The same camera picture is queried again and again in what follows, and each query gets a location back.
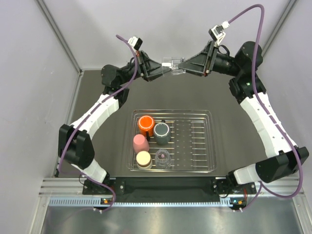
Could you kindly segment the clear plastic cup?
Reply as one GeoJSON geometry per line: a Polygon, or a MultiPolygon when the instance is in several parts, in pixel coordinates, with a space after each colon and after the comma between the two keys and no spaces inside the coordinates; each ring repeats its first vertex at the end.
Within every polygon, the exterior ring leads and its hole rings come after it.
{"type": "Polygon", "coordinates": [[[185,58],[165,57],[161,62],[161,71],[164,77],[176,76],[185,74],[186,71],[180,69],[178,66],[185,60],[185,58]]]}
{"type": "Polygon", "coordinates": [[[170,153],[165,149],[159,149],[155,154],[155,166],[160,170],[169,170],[172,159],[170,153]]]}

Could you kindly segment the orange mug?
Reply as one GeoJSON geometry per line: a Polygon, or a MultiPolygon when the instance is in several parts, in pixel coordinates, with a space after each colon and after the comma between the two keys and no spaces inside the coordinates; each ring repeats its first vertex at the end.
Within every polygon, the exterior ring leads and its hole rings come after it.
{"type": "Polygon", "coordinates": [[[139,118],[137,122],[139,132],[149,141],[153,136],[153,130],[155,126],[155,120],[149,115],[144,115],[139,118]]]}

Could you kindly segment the dark grey ceramic mug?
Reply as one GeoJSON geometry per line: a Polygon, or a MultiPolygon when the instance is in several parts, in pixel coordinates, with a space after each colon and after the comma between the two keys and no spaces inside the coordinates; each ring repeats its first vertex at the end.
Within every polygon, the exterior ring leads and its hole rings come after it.
{"type": "Polygon", "coordinates": [[[171,131],[165,122],[157,123],[153,129],[154,139],[158,145],[165,145],[171,141],[171,131]]]}

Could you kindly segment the pink plastic cup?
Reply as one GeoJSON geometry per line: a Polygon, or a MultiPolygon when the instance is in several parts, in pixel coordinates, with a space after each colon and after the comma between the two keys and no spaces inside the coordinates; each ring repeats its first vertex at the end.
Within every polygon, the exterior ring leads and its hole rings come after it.
{"type": "Polygon", "coordinates": [[[149,143],[144,135],[137,134],[133,138],[133,148],[135,153],[139,153],[141,151],[149,151],[149,143]]]}

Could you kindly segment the steel cup with sleeve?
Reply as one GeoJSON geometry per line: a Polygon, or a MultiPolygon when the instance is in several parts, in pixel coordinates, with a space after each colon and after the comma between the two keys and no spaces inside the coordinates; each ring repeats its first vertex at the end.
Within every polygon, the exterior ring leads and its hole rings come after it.
{"type": "Polygon", "coordinates": [[[153,165],[151,155],[147,151],[140,151],[136,155],[136,163],[139,169],[151,169],[153,165]]]}

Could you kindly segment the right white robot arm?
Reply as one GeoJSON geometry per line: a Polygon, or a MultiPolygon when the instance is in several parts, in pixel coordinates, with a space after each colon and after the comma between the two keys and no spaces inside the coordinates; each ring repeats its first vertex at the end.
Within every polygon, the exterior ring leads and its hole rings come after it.
{"type": "Polygon", "coordinates": [[[209,41],[197,55],[183,61],[179,69],[200,77],[218,72],[232,77],[229,89],[241,108],[247,113],[265,148],[266,159],[229,172],[227,186],[239,193],[245,184],[262,181],[271,183],[299,171],[309,157],[306,147],[297,144],[285,133],[274,113],[266,89],[258,77],[252,77],[252,58],[255,42],[245,42],[234,57],[222,54],[209,41]]]}

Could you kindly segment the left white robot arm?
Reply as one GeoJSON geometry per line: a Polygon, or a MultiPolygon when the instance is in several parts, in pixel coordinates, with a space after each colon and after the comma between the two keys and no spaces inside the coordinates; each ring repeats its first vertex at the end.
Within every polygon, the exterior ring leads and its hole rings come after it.
{"type": "Polygon", "coordinates": [[[63,124],[58,134],[60,163],[66,161],[93,181],[94,189],[104,194],[110,189],[109,174],[96,162],[92,138],[101,125],[126,102],[135,79],[153,81],[170,72],[170,62],[156,62],[144,51],[137,51],[124,67],[105,65],[101,70],[104,91],[95,104],[70,125],[63,124]]]}

